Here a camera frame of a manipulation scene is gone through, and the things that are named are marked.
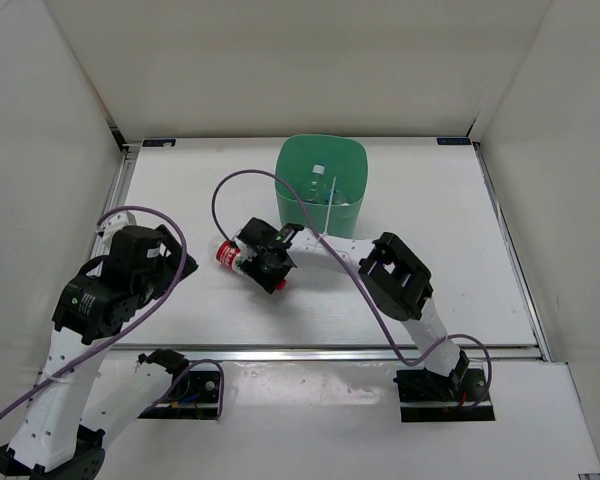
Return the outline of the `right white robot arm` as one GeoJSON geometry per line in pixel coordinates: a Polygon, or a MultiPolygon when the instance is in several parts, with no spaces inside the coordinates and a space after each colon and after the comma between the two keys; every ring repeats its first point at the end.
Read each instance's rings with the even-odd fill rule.
{"type": "Polygon", "coordinates": [[[450,339],[433,300],[431,272],[395,234],[375,240],[317,235],[299,224],[277,229],[252,218],[235,237],[236,268],[272,293],[294,268],[351,274],[371,305],[401,323],[424,357],[418,393],[434,401],[461,395],[466,354],[450,339]]]}

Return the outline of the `red label plastic bottle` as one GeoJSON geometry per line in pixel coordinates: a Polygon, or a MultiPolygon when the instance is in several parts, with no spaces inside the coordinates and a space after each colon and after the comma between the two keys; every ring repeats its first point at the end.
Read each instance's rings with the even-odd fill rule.
{"type": "Polygon", "coordinates": [[[222,237],[214,238],[209,245],[210,256],[224,268],[234,273],[247,277],[241,270],[240,265],[243,262],[256,262],[256,257],[249,257],[238,246],[234,246],[230,241],[222,237]]]}

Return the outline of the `blue label water bottle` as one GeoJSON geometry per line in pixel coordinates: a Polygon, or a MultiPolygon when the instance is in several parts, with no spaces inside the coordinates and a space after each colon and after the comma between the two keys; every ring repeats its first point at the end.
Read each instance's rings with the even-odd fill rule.
{"type": "Polygon", "coordinates": [[[334,191],[333,194],[329,194],[325,197],[325,204],[333,206],[348,206],[350,205],[350,200],[344,193],[334,191]]]}

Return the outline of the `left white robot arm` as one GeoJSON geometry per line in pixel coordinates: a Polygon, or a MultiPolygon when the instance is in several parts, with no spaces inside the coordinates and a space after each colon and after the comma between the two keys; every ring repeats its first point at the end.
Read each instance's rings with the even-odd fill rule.
{"type": "Polygon", "coordinates": [[[155,312],[197,268],[177,226],[123,226],[109,251],[83,264],[62,290],[41,378],[0,414],[28,406],[12,440],[0,446],[6,478],[93,479],[105,459],[106,431],[89,426],[83,410],[104,357],[155,312]]]}

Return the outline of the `clear unlabelled plastic bottle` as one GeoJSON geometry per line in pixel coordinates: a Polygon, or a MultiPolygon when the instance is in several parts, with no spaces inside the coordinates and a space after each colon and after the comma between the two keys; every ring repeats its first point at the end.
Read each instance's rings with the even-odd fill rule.
{"type": "Polygon", "coordinates": [[[326,197],[325,167],[315,164],[301,188],[301,199],[309,204],[323,204],[326,197]]]}

